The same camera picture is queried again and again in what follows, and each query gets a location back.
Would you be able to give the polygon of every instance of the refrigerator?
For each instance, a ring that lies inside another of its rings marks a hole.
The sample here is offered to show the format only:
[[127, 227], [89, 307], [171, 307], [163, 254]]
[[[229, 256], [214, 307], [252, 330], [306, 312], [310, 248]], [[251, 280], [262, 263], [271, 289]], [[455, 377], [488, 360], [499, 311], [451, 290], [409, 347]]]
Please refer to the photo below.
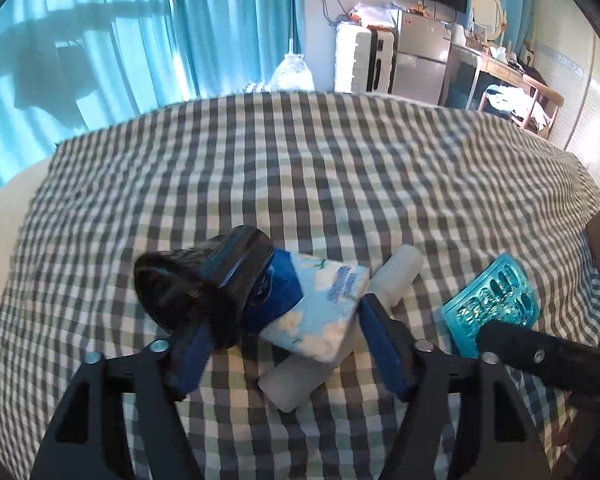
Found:
[[451, 47], [451, 23], [402, 13], [392, 94], [437, 105]]

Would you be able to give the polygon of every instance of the wooden desk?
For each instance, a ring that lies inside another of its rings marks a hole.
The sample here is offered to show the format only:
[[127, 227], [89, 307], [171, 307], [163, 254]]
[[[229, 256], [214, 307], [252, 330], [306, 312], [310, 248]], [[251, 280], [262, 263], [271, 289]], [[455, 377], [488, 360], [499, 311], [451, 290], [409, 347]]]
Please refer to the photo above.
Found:
[[[493, 57], [482, 52], [478, 52], [472, 48], [452, 43], [451, 50], [449, 51], [449, 61], [447, 64], [448, 72], [453, 71], [454, 62], [463, 62], [467, 63], [468, 65], [475, 66], [474, 81], [471, 86], [471, 91], [469, 92], [469, 98], [467, 99], [466, 107], [464, 108], [465, 110], [468, 110], [471, 106], [471, 101], [473, 100], [475, 94], [475, 88], [478, 85], [478, 77], [480, 76], [480, 72], [491, 74], [494, 77], [497, 77], [498, 79], [513, 86], [523, 88], [525, 91], [529, 90], [529, 85], [523, 81], [522, 74], [520, 72], [514, 70], [508, 64], [502, 63], [496, 59], [493, 59]], [[442, 103], [446, 102], [448, 87], [451, 82], [451, 76], [449, 73], [445, 75], [443, 99], [441, 100]]]

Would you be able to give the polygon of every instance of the plastic bag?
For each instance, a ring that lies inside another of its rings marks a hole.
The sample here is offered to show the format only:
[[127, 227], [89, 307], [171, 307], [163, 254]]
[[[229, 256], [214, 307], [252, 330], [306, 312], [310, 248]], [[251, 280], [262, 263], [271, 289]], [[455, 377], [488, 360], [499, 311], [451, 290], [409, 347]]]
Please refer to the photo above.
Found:
[[349, 13], [351, 18], [366, 28], [376, 30], [394, 30], [395, 9], [383, 9], [382, 7], [357, 4]]
[[493, 59], [498, 60], [501, 63], [507, 64], [507, 49], [504, 48], [503, 46], [500, 46], [498, 48], [492, 46], [490, 48], [491, 50], [491, 57], [493, 57]]
[[270, 86], [272, 92], [314, 92], [314, 76], [304, 62], [304, 56], [285, 54], [285, 60], [280, 63], [271, 77]]

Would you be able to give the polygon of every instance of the screw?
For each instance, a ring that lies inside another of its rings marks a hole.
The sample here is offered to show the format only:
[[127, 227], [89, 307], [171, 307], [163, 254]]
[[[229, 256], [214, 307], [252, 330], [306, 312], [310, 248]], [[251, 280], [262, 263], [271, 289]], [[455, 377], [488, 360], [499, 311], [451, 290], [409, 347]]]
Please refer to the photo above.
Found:
[[165, 352], [169, 348], [169, 342], [166, 339], [156, 339], [153, 343], [149, 345], [149, 349], [151, 352], [155, 352], [157, 354], [161, 352]]
[[435, 348], [433, 343], [426, 339], [418, 339], [414, 346], [416, 347], [416, 350], [419, 350], [420, 352], [433, 352], [433, 349]]
[[485, 352], [482, 354], [482, 360], [488, 365], [496, 365], [500, 362], [499, 357], [493, 352]]
[[546, 352], [542, 349], [539, 349], [536, 354], [534, 355], [534, 362], [539, 365], [542, 361], [544, 361], [544, 358], [546, 357]]
[[102, 354], [100, 352], [88, 352], [88, 354], [84, 356], [84, 362], [88, 365], [94, 365], [100, 361], [100, 359], [102, 359]]

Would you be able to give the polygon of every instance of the round mirror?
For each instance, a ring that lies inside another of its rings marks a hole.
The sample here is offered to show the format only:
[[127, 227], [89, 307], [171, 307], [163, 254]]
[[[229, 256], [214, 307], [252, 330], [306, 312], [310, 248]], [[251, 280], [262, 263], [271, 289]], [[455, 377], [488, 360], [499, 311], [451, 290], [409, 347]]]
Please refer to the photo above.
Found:
[[502, 33], [506, 19], [500, 0], [474, 0], [474, 23], [484, 28], [487, 41], [495, 41]]

